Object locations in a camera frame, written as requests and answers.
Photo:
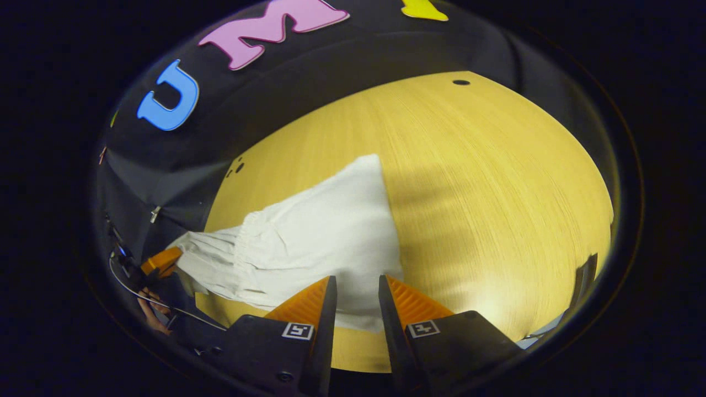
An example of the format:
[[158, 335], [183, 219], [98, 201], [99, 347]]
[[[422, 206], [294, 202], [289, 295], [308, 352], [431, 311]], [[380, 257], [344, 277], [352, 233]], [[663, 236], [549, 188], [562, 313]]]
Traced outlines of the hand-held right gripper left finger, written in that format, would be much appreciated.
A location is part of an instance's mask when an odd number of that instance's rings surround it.
[[202, 358], [253, 396], [326, 396], [337, 281], [323, 277], [265, 316], [242, 315]]

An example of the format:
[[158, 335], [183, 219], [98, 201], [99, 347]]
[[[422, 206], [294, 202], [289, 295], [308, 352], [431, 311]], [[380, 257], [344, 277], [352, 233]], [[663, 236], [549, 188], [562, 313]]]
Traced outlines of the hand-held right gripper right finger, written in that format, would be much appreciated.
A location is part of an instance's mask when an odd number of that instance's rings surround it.
[[454, 313], [391, 275], [378, 298], [398, 395], [474, 395], [525, 356], [479, 312]]

